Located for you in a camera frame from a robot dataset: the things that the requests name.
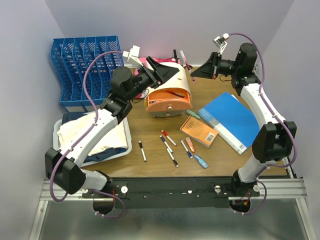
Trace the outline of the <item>pink gel pen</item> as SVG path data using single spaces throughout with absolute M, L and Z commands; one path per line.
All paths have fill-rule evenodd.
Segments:
M 189 72 L 189 75 L 190 75 L 190 77 L 191 77 L 192 82 L 193 82 L 194 84 L 196 84 L 195 78 L 194 78 L 193 76 L 191 76 L 192 67 L 189 65 L 189 63 L 188 63 L 188 61 L 187 61 L 187 58 L 186 58 L 183 50 L 180 50 L 179 52 L 180 52 L 180 55 L 181 55 L 181 57 L 182 57 L 182 60 L 184 61 L 185 67 L 186 67 L 186 69 L 187 69 L 188 72 Z

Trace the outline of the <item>black cap whiteboard marker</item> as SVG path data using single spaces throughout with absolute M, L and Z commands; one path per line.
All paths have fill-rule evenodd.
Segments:
M 143 161 L 147 162 L 147 158 L 146 158 L 146 154 L 145 154 L 145 151 L 144 151 L 144 148 L 143 148 L 142 141 L 139 141 L 138 144 L 139 144 L 139 147 L 140 147 L 140 151 L 141 151 L 141 154 L 142 154 Z

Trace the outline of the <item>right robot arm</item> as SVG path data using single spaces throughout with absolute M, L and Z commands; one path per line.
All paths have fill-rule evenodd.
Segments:
M 231 178 L 230 191 L 243 196 L 257 183 L 256 179 L 268 168 L 288 157 L 293 148 L 297 126 L 286 121 L 273 107 L 262 89 L 262 81 L 253 72 L 258 50 L 252 43 L 243 43 L 235 60 L 226 60 L 212 52 L 209 59 L 191 76 L 215 79 L 217 75 L 231 76 L 231 85 L 247 103 L 260 130 L 252 144 L 252 155 Z

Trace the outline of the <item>red gel pen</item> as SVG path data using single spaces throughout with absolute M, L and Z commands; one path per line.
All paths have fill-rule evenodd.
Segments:
M 177 96 L 177 97 L 179 97 L 179 98 L 186 98 L 184 95 L 179 94 L 179 93 L 176 93 L 176 92 L 174 92 L 174 91 L 165 90 L 164 92 L 165 92 L 165 93 L 168 93 L 168 94 L 171 94 L 171 95 L 174 95 L 174 96 Z

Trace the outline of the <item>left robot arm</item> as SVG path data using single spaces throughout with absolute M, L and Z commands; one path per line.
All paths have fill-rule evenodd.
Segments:
M 133 98 L 147 88 L 158 88 L 180 71 L 177 67 L 157 63 L 150 56 L 147 61 L 151 68 L 141 65 L 137 75 L 127 67 L 116 68 L 110 80 L 109 94 L 100 107 L 94 109 L 95 117 L 64 147 L 50 148 L 45 153 L 45 171 L 54 201 L 59 201 L 54 195 L 54 184 L 67 195 L 81 189 L 93 190 L 101 198 L 110 194 L 111 185 L 106 174 L 82 170 L 81 166 L 97 143 L 127 117 L 133 108 Z

